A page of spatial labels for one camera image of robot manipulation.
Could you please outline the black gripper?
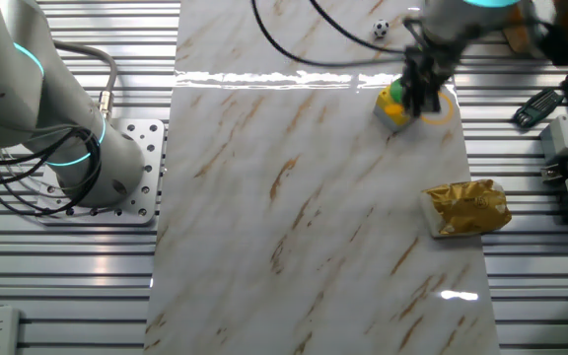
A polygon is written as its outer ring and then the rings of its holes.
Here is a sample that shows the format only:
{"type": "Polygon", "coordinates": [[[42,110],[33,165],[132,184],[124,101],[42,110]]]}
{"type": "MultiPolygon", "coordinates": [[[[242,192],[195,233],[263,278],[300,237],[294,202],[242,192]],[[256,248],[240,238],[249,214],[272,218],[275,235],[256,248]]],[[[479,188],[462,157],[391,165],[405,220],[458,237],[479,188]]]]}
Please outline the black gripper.
{"type": "Polygon", "coordinates": [[[419,117],[422,89],[425,81],[425,112],[440,112],[440,89],[454,74],[455,54],[447,46],[411,45],[405,49],[405,70],[401,78],[402,103],[411,117],[419,117]]]}

